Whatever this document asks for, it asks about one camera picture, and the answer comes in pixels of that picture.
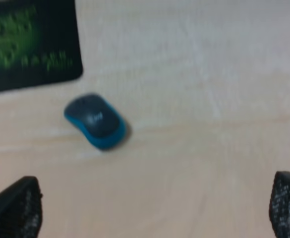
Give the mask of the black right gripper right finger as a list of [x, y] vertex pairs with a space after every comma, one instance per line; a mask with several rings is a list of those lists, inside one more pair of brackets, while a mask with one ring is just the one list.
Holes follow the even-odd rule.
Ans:
[[277, 238], [290, 238], [290, 172], [275, 173], [269, 219]]

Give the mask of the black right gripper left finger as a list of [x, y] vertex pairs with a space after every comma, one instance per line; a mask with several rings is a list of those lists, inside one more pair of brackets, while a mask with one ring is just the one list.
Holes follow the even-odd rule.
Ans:
[[0, 238], [36, 238], [42, 221], [42, 193], [34, 176], [25, 176], [0, 192]]

